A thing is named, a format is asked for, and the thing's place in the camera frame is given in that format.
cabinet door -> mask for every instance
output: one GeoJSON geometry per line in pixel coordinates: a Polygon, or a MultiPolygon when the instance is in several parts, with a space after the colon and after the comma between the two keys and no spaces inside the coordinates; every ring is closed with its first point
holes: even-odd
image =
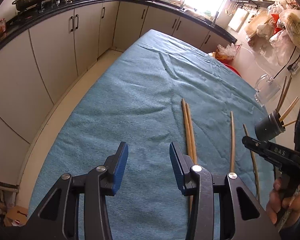
{"type": "Polygon", "coordinates": [[[120,2],[113,41],[119,51],[125,51],[139,39],[147,9],[146,5],[120,2]]]}
{"type": "Polygon", "coordinates": [[[0,119],[0,182],[16,185],[29,143],[0,119]]]}
{"type": "Polygon", "coordinates": [[[102,3],[98,57],[112,46],[118,8],[119,1],[102,3]]]}
{"type": "Polygon", "coordinates": [[[205,27],[180,17],[172,36],[199,49],[208,32],[205,27]]]}
{"type": "Polygon", "coordinates": [[[31,143],[52,107],[27,30],[0,50],[0,117],[31,143]]]}
{"type": "Polygon", "coordinates": [[[99,28],[101,3],[74,9],[74,44],[78,75],[97,61],[99,46],[99,28]]]}
{"type": "Polygon", "coordinates": [[[34,56],[53,103],[78,77],[73,17],[74,10],[66,11],[30,28],[34,56]]]}
{"type": "Polygon", "coordinates": [[[209,32],[207,37],[204,39],[204,42],[200,48],[205,53],[210,53],[216,51],[218,45],[223,46],[224,48],[231,44],[229,41],[226,41],[224,38],[220,37],[219,35],[209,32]]]}
{"type": "Polygon", "coordinates": [[[145,22],[143,23],[141,35],[153,29],[172,36],[174,29],[177,26],[179,16],[176,14],[166,12],[164,10],[149,7],[146,15],[145,22]]]}

black countertop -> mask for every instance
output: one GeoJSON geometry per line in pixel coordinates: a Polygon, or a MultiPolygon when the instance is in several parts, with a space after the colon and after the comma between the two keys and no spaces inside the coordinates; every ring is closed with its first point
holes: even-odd
{"type": "Polygon", "coordinates": [[[39,22],[42,22],[43,20],[46,20],[52,16],[55,16],[57,14],[60,14],[62,12],[77,7],[90,5],[94,3],[107,2],[107,1],[127,1],[127,2],[139,3],[139,4],[144,4],[159,9],[163,9],[165,11],[172,12],[176,15],[182,16],[195,23],[198,23],[231,43],[235,43],[237,41],[237,39],[234,36],[232,36],[230,33],[228,33],[223,28],[219,27],[218,25],[215,25],[214,27],[210,26],[211,21],[207,19],[203,21],[201,19],[191,16],[190,14],[182,11],[181,9],[177,9],[172,6],[162,4],[159,1],[152,2],[152,1],[144,1],[144,0],[79,0],[79,1],[74,1],[72,3],[60,5],[58,7],[46,9],[42,13],[38,13],[35,17],[31,17],[30,19],[26,20],[23,24],[20,25],[14,24],[13,26],[7,26],[6,32],[4,33],[3,36],[0,37],[0,49],[2,49],[9,41],[13,40],[16,36],[24,32],[25,30],[31,28],[32,26],[38,24],[39,22]]]}

human hand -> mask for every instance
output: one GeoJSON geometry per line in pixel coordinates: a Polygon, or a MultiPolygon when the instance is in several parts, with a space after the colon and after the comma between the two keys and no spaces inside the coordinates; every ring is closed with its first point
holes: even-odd
{"type": "MultiPolygon", "coordinates": [[[[285,198],[282,202],[279,197],[281,189],[281,179],[276,179],[273,183],[273,190],[269,194],[269,202],[266,206],[266,213],[270,217],[273,224],[277,222],[277,213],[281,207],[287,208],[291,198],[285,198]]],[[[284,225],[284,228],[293,226],[300,217],[300,192],[296,195],[294,201],[288,209],[292,209],[291,215],[284,225]]]]}

glass pitcher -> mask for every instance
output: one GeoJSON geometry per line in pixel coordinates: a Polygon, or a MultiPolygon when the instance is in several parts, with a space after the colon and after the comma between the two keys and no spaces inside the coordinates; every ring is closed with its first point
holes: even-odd
{"type": "Polygon", "coordinates": [[[264,74],[257,80],[254,89],[257,91],[254,95],[255,99],[261,106],[264,106],[270,99],[275,98],[278,95],[280,86],[273,77],[264,74]],[[258,88],[261,81],[264,79],[266,82],[263,82],[263,85],[258,88]]]}

cabinet handle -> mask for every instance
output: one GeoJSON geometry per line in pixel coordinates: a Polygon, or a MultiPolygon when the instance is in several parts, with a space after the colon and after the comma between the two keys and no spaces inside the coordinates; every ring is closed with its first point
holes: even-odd
{"type": "Polygon", "coordinates": [[[176,21],[177,21],[177,19],[175,19],[175,20],[174,20],[174,23],[173,23],[172,29],[174,28],[174,25],[176,24],[176,21]]]}
{"type": "Polygon", "coordinates": [[[71,16],[71,20],[72,20],[72,29],[70,30],[70,32],[73,32],[73,29],[74,29],[74,17],[71,16]]]}
{"type": "Polygon", "coordinates": [[[207,44],[208,40],[210,39],[211,35],[209,35],[208,39],[206,40],[206,42],[204,44],[207,44]]]}
{"type": "Polygon", "coordinates": [[[105,12],[106,12],[106,8],[105,7],[103,7],[103,16],[101,17],[101,19],[103,19],[104,17],[105,17],[105,12]]]}
{"type": "Polygon", "coordinates": [[[177,30],[179,29],[180,23],[181,23],[181,21],[180,21],[180,22],[179,22],[179,24],[178,24],[178,28],[177,28],[177,30]]]}
{"type": "Polygon", "coordinates": [[[141,19],[143,19],[143,15],[145,14],[145,11],[146,11],[146,9],[143,9],[143,13],[142,13],[141,19]]]}
{"type": "Polygon", "coordinates": [[[79,28],[79,14],[76,14],[75,16],[78,18],[77,27],[75,28],[77,30],[79,28]]]}

